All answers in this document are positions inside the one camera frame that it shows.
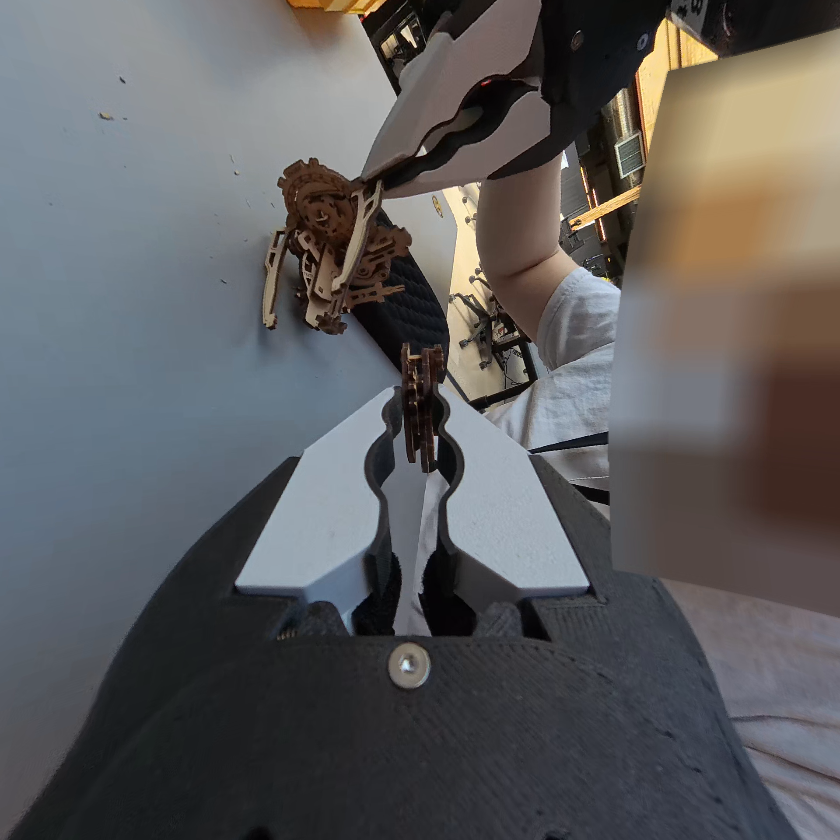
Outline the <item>small wooden gear part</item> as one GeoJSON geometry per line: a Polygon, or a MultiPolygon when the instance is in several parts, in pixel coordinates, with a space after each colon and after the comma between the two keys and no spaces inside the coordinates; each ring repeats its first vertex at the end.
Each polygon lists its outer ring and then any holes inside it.
{"type": "Polygon", "coordinates": [[[434,387],[445,378],[445,354],[440,344],[412,353],[404,342],[401,350],[402,418],[406,456],[410,464],[419,463],[424,474],[436,470],[434,387]]]}

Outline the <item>pale pants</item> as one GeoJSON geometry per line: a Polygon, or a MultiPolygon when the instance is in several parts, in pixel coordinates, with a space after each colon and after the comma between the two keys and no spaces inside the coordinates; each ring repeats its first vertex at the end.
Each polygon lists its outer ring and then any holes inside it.
{"type": "Polygon", "coordinates": [[[729,719],[800,838],[839,838],[839,620],[663,580],[729,719]]]}

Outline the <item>metal vent grille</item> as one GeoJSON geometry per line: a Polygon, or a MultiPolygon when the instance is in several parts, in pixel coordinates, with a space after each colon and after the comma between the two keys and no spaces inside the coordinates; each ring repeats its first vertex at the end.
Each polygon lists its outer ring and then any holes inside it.
{"type": "Polygon", "coordinates": [[[629,178],[646,166],[646,150],[642,131],[628,134],[613,146],[616,168],[621,180],[629,178]]]}

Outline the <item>dark cabinet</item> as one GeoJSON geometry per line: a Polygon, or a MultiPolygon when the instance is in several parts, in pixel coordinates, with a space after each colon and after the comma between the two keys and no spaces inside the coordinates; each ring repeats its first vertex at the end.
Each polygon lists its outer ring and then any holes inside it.
{"type": "Polygon", "coordinates": [[[405,67],[426,46],[423,7],[421,1],[376,2],[370,11],[360,16],[375,57],[395,95],[401,91],[400,76],[405,67]]]}

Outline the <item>black swivel chair base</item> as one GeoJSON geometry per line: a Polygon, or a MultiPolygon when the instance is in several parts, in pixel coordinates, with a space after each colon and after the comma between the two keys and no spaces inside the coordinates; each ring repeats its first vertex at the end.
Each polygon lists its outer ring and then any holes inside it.
{"type": "Polygon", "coordinates": [[[505,379],[508,379],[510,357],[517,356],[527,377],[523,384],[530,385],[538,380],[537,367],[530,350],[530,338],[501,306],[493,292],[485,303],[480,302],[474,293],[466,295],[462,292],[450,293],[448,301],[461,301],[478,319],[469,336],[461,339],[458,346],[464,349],[472,343],[476,345],[481,370],[486,370],[492,362],[496,362],[505,379]]]}

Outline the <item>wooden mechanical model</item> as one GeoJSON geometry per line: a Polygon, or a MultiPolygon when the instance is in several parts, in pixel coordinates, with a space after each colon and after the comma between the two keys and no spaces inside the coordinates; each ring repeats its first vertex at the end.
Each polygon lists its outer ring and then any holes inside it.
{"type": "Polygon", "coordinates": [[[290,164],[278,179],[287,220],[266,255],[261,319],[277,327],[280,273],[288,255],[298,259],[296,299],[304,322],[323,333],[346,330],[343,315],[365,303],[381,303],[404,292],[389,282],[394,258],[408,256],[404,227],[379,224],[384,183],[348,180],[315,158],[290,164]]]}

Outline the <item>wooden beam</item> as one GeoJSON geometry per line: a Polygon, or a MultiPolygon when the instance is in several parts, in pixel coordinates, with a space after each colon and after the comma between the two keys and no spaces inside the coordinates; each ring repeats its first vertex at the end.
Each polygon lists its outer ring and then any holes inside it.
{"type": "Polygon", "coordinates": [[[628,204],[636,202],[640,196],[641,188],[641,185],[637,185],[636,187],[609,199],[603,204],[596,205],[576,217],[567,219],[566,221],[569,222],[570,230],[576,231],[584,228],[593,224],[598,219],[611,214],[628,204]]]}

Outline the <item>person's right forearm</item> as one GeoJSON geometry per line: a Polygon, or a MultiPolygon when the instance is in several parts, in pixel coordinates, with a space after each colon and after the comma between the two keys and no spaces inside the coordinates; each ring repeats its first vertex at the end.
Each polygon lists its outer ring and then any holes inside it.
{"type": "Polygon", "coordinates": [[[490,288],[550,367],[614,343],[620,292],[560,246],[562,155],[479,189],[476,245],[490,288]]]}

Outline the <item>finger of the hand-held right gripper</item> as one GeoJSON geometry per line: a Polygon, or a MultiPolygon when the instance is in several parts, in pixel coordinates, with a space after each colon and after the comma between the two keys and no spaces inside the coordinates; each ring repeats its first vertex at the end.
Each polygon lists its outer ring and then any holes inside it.
{"type": "Polygon", "coordinates": [[[442,163],[433,161],[432,151],[417,157],[421,171],[384,179],[383,195],[410,197],[484,181],[549,135],[549,104],[540,95],[523,95],[487,138],[461,145],[442,163]]]}
{"type": "Polygon", "coordinates": [[[540,1],[463,2],[403,72],[361,180],[417,174],[429,151],[442,163],[487,138],[521,96],[543,99],[542,70],[522,69],[542,56],[541,12],[540,1]]]}

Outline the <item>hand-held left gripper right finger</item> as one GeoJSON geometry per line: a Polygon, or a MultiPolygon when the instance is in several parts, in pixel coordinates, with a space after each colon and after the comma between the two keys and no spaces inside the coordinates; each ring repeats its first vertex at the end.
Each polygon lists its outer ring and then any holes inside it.
{"type": "Polygon", "coordinates": [[[454,593],[470,608],[580,595],[590,581],[528,451],[467,403],[436,394],[438,464],[451,457],[438,514],[455,563],[454,593]]]}

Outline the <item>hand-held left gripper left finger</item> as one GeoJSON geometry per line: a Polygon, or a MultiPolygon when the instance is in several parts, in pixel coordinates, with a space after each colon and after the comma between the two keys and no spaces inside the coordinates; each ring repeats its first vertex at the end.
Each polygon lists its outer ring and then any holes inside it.
{"type": "Polygon", "coordinates": [[[345,625],[391,575],[392,539],[382,490],[395,467],[402,390],[384,389],[307,447],[243,569],[238,593],[328,602],[345,625]]]}

